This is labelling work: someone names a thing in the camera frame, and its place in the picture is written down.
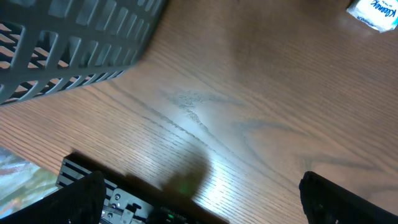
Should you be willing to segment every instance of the wooden table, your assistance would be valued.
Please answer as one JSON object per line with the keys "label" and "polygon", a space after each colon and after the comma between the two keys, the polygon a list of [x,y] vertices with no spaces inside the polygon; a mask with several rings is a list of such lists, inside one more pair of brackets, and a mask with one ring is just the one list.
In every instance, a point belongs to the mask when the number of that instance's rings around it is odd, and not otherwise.
{"label": "wooden table", "polygon": [[136,68],[0,108],[0,145],[154,186],[207,170],[195,200],[231,223],[306,223],[307,170],[398,213],[398,35],[348,4],[171,0]]}

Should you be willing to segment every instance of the perforated basket side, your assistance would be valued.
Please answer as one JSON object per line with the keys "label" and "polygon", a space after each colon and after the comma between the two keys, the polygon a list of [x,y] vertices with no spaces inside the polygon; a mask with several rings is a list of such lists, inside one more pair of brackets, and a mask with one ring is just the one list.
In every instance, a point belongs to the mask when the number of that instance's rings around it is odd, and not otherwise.
{"label": "perforated basket side", "polygon": [[0,1],[0,105],[120,76],[167,0]]}

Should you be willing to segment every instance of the transparent plastic wrapper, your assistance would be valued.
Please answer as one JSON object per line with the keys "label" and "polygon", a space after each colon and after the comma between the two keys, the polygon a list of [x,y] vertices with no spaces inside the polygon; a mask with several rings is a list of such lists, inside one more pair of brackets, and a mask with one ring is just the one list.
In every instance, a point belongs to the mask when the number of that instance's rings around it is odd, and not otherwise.
{"label": "transparent plastic wrapper", "polygon": [[369,27],[385,32],[396,28],[397,9],[397,0],[357,0],[347,12]]}

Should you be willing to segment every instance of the white and blue packet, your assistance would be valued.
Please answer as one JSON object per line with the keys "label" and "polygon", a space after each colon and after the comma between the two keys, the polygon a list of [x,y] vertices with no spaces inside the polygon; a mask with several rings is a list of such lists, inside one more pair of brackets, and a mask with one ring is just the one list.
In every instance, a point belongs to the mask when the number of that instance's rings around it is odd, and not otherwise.
{"label": "white and blue packet", "polygon": [[380,32],[398,25],[398,0],[357,0],[347,12]]}

